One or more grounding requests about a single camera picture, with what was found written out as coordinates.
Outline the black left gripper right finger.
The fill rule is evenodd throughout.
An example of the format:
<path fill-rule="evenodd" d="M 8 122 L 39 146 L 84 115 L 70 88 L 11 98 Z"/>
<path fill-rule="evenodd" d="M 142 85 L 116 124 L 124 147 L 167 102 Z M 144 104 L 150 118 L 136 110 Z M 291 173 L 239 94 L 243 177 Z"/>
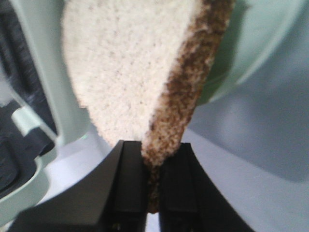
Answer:
<path fill-rule="evenodd" d="M 162 232 L 251 232 L 197 160 L 189 143 L 160 168 Z"/>

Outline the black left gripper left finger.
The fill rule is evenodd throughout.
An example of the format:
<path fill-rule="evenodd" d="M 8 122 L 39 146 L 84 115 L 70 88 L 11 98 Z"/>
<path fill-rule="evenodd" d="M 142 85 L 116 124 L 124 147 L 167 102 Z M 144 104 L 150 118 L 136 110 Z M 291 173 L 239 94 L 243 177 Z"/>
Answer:
<path fill-rule="evenodd" d="M 143 232 L 147 177 L 141 143 L 119 141 L 86 177 L 21 212 L 11 232 Z"/>

